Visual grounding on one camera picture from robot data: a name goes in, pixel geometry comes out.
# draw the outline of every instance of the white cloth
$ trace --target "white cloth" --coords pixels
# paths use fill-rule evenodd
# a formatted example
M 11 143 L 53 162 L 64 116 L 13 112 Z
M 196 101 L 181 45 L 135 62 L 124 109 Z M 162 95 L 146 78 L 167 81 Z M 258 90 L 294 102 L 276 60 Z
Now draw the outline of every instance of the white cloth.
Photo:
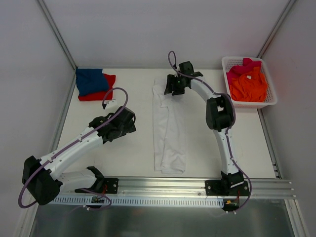
M 186 127 L 183 95 L 164 95 L 166 79 L 153 86 L 155 171 L 183 173 L 186 169 Z

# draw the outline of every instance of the blue cloth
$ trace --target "blue cloth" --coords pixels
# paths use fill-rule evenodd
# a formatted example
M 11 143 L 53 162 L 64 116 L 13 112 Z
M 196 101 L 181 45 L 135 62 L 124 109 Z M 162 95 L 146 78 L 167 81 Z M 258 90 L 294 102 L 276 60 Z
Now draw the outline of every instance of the blue cloth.
M 109 89 L 108 81 L 103 76 L 102 69 L 76 68 L 76 84 L 80 96 Z

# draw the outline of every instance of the gray floor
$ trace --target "gray floor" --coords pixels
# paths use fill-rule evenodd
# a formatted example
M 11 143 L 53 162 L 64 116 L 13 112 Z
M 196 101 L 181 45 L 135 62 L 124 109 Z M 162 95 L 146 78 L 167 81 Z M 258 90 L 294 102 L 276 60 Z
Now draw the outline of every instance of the gray floor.
M 32 237 L 293 237 L 284 201 L 250 200 L 237 215 L 221 209 L 113 206 L 87 212 L 75 206 L 38 209 Z

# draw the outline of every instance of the white laundry basket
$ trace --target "white laundry basket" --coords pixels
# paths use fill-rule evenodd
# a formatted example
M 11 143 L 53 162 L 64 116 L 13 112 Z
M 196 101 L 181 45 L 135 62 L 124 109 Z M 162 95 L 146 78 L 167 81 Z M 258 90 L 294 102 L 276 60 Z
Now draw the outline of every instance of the white laundry basket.
M 263 75 L 265 75 L 265 79 L 266 79 L 266 82 L 268 84 L 267 97 L 266 97 L 264 102 L 244 102 L 244 101 L 235 101 L 232 99 L 233 104 L 236 107 L 247 107 L 247 108 L 255 108 L 255 109 L 260 109 L 260 108 L 263 108 L 267 105 L 275 105 L 277 103 L 276 91 L 275 91 L 275 88 L 273 86 L 272 79 L 271 79 L 271 76 L 269 74 L 267 65 L 261 58 L 230 57 L 230 56 L 222 58 L 222 65 L 223 65 L 227 93 L 231 96 L 231 92 L 229 90 L 229 85 L 228 85 L 226 73 L 229 72 L 229 70 L 235 65 L 242 66 L 242 60 L 244 58 L 250 58 L 253 61 L 261 61 L 261 63 L 262 63 L 261 64 L 261 73 L 263 73 Z

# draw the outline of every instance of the white wall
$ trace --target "white wall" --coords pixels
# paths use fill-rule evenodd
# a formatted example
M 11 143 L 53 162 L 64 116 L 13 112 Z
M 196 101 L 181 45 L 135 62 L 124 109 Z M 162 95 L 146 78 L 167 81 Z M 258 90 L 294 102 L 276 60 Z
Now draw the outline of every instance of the white wall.
M 288 0 L 46 0 L 78 66 L 197 68 L 256 56 Z
M 315 9 L 315 0 L 299 0 L 264 57 L 278 95 L 278 103 L 264 109 L 265 119 L 310 233 L 316 232 Z
M 48 152 L 73 76 L 34 0 L 0 1 L 0 236 L 21 209 L 24 160 Z

